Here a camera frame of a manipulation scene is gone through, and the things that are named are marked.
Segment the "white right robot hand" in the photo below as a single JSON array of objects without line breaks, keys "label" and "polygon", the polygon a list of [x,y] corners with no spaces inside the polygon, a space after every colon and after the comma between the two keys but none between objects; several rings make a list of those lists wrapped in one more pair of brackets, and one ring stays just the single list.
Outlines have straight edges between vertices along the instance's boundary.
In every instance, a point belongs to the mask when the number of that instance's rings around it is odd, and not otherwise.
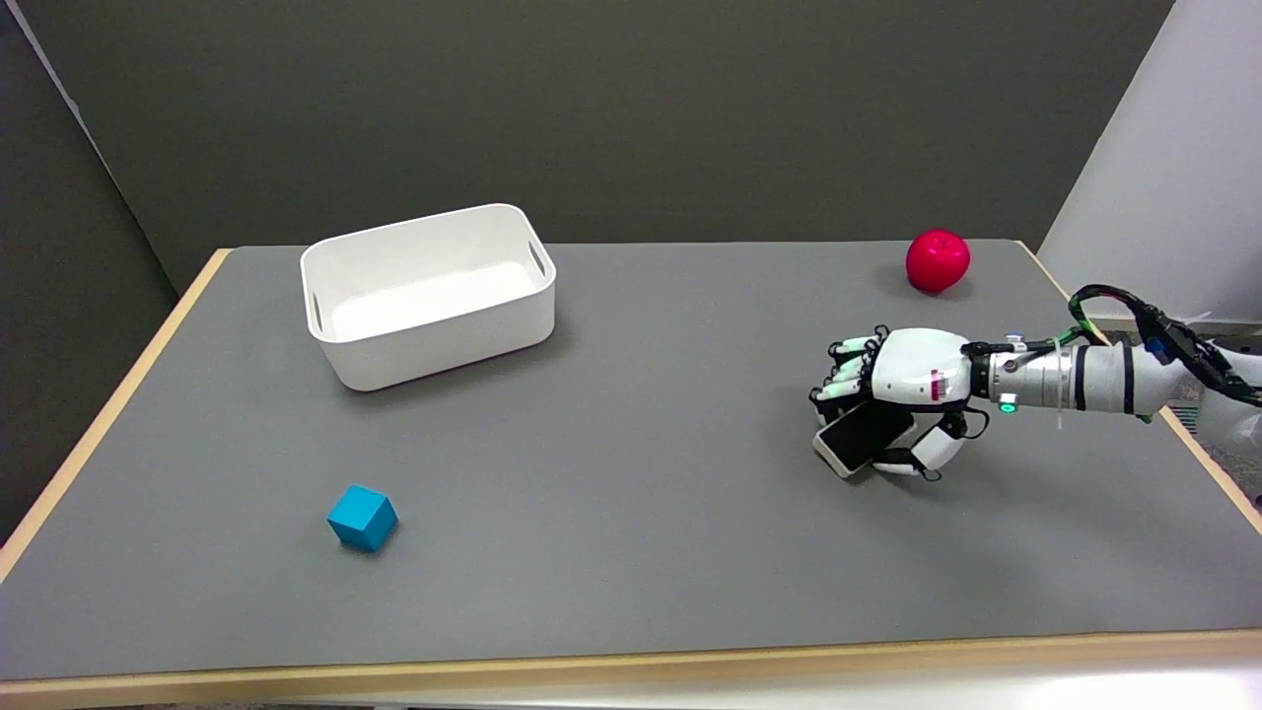
[{"label": "white right robot hand", "polygon": [[833,367],[808,392],[811,448],[835,475],[864,467],[941,479],[965,440],[972,399],[989,393],[991,364],[974,343],[943,329],[876,327],[828,346]]}]

